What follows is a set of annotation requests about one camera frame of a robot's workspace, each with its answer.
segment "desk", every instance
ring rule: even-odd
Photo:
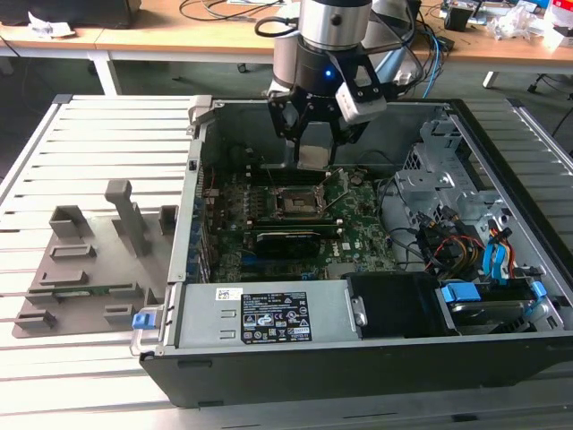
[[[436,4],[426,0],[424,6]],[[147,60],[171,62],[272,63],[273,42],[254,34],[252,23],[198,22],[184,18],[177,0],[143,0],[136,23],[129,30],[78,29],[78,38],[38,40],[24,28],[0,27],[0,34],[22,56],[87,58],[94,61],[105,94],[121,94],[113,60]],[[246,6],[222,4],[222,13],[244,10]],[[270,8],[257,17],[273,14]],[[424,15],[428,10],[423,8]],[[209,18],[200,4],[186,12]],[[457,70],[495,71],[488,73],[484,86],[491,86],[497,72],[573,73],[573,49],[554,52],[542,45],[540,38],[495,40],[484,27],[471,26],[464,33],[443,29],[443,20],[425,15],[439,35],[456,41],[446,62]],[[422,41],[414,45],[417,55],[427,56]],[[0,44],[0,56],[13,52]]]

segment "white table leg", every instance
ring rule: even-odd
[[[7,56],[0,56],[0,72],[5,76],[10,76],[14,73],[14,69],[10,64],[10,58]]]
[[[122,93],[122,88],[117,80],[117,73],[115,73],[114,63],[109,58],[107,51],[95,51],[89,54],[89,58],[93,61],[98,72],[101,87],[104,89],[104,94],[107,96],[117,96]]]
[[[495,80],[498,78],[499,72],[488,72],[483,80],[484,88],[491,88],[495,84]]]

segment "label sticker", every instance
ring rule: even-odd
[[[306,293],[243,294],[241,316],[247,345],[312,340]]]
[[[215,300],[241,300],[242,288],[217,288]]]

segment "motherboard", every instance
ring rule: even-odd
[[[368,171],[248,168],[217,181],[214,174],[205,175],[195,221],[202,240],[190,253],[198,281],[337,280],[396,269]]]

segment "gray carpet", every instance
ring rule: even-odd
[[[41,115],[55,93],[102,94],[97,76],[88,71],[88,62],[63,59],[12,60],[14,74],[0,75],[0,176],[15,161]],[[185,95],[213,94],[217,97],[258,97],[269,86],[270,65],[249,64],[248,73],[239,73],[235,64],[188,63],[183,79],[170,78],[167,63],[115,62],[124,94]],[[39,74],[52,89],[37,76]],[[484,73],[455,73],[446,64],[431,96],[440,99],[516,98],[550,132],[565,112],[573,106],[567,100],[573,92],[573,81],[552,76],[563,82],[548,81],[555,88],[540,82],[537,94],[526,91],[535,75],[501,73],[496,88],[482,87]],[[567,151],[573,150],[573,116],[561,127],[558,142]]]

